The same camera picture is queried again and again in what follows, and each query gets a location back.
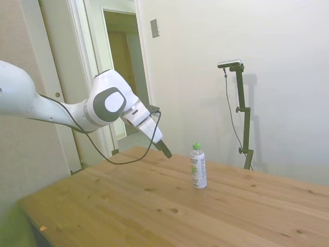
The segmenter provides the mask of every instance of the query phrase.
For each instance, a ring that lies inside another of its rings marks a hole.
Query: black cable
[[[71,115],[71,113],[70,113],[70,111],[66,108],[66,106],[65,105],[63,105],[61,102],[59,102],[59,101],[57,101],[57,100],[55,100],[55,99],[52,99],[52,98],[49,98],[49,97],[47,97],[47,96],[45,96],[45,95],[40,95],[40,96],[42,96],[42,97],[44,97],[44,98],[46,98],[46,99],[49,99],[49,100],[51,100],[51,101],[53,101],[53,102],[55,102],[55,103],[57,103],[57,104],[59,104],[67,113],[68,113],[68,115],[70,116],[70,118],[72,119],[72,121],[80,128],[80,130],[83,132],[83,134],[85,134],[87,137],[88,137],[88,139],[89,139],[89,141],[92,143],[92,145],[93,145],[93,147],[97,150],[97,152],[106,160],[106,161],[108,161],[108,162],[110,162],[111,164],[113,164],[113,165],[125,165],[125,164],[130,164],[130,163],[134,163],[134,162],[137,162],[137,161],[140,161],[141,159],[143,159],[147,154],[148,154],[148,152],[149,152],[149,150],[150,150],[150,148],[151,148],[151,145],[152,145],[152,142],[153,142],[153,139],[154,139],[154,136],[155,136],[155,132],[156,132],[156,128],[158,127],[158,124],[159,124],[159,122],[160,122],[160,118],[161,118],[161,111],[157,111],[158,113],[159,113],[159,117],[158,117],[158,120],[157,120],[157,122],[156,122],[156,125],[155,125],[155,128],[154,128],[154,132],[153,132],[153,135],[152,135],[152,139],[151,139],[151,141],[150,141],[150,145],[149,145],[149,147],[148,147],[148,149],[147,149],[147,151],[145,152],[145,154],[141,157],[141,158],[138,158],[138,159],[136,159],[136,160],[134,160],[134,161],[129,161],[129,162],[123,162],[123,163],[116,163],[116,162],[113,162],[113,161],[110,161],[108,158],[106,158],[105,157],[105,155],[96,147],[96,145],[95,145],[95,143],[93,142],[93,140],[91,139],[91,137],[88,135],[88,133],[87,132],[85,132],[84,130],[83,130],[83,128],[75,121],[75,119],[73,118],[73,116]]]
[[[235,126],[234,126],[234,123],[233,123],[232,110],[231,110],[231,105],[230,105],[230,101],[228,99],[228,93],[227,93],[227,74],[226,74],[225,68],[223,68],[223,71],[224,71],[224,74],[225,74],[226,98],[227,98],[227,103],[228,103],[228,109],[230,110],[231,123],[232,123],[232,126],[233,126],[233,130],[234,130],[235,136],[237,137],[237,140],[239,141],[240,147],[241,147],[241,149],[243,149],[242,144],[241,144],[241,141],[240,141],[240,138],[239,138],[239,136],[236,133]]]

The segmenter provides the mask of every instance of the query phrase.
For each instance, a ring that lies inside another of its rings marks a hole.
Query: camera
[[[240,66],[241,64],[242,64],[241,59],[235,59],[235,60],[220,62],[217,65],[217,67],[218,68],[230,68],[230,67]]]

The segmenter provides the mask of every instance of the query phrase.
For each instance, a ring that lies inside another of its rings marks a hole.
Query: floor
[[[143,133],[139,131],[137,133],[131,134],[129,136],[126,136],[118,140],[120,152],[123,152],[134,146],[147,148],[149,144],[150,144],[150,140]],[[151,146],[151,149],[156,150],[156,148],[153,145]]]

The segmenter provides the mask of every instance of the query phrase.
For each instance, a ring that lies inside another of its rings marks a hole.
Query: bottle label
[[[204,188],[207,185],[205,154],[191,155],[192,180],[195,188]]]

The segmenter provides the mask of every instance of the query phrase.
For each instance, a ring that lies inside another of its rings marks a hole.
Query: light switch
[[[154,19],[151,21],[151,31],[152,37],[155,38],[160,36],[158,19]]]

